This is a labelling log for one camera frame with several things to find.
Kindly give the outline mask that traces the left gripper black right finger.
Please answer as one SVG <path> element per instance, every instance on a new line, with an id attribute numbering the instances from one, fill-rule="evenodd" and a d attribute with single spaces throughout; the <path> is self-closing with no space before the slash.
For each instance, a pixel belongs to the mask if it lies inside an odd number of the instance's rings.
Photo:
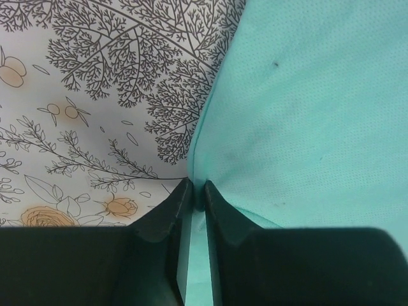
<path id="1" fill-rule="evenodd" d="M 215 305 L 406 305 L 407 260 L 376 228 L 262 228 L 204 187 Z"/>

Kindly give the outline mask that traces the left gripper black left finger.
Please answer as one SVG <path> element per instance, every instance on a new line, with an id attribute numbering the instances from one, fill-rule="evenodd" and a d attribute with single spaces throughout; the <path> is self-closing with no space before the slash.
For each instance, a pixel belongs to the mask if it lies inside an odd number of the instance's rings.
<path id="1" fill-rule="evenodd" d="M 2 305 L 183 305 L 193 186 L 128 226 L 1 229 Z"/>

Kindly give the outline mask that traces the teal t-shirt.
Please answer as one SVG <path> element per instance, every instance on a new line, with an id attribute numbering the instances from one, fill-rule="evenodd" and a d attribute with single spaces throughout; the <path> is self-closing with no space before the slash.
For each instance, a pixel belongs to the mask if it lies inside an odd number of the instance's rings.
<path id="1" fill-rule="evenodd" d="M 371 227 L 407 249 L 407 2 L 248 1 L 187 157 L 277 230 Z"/>

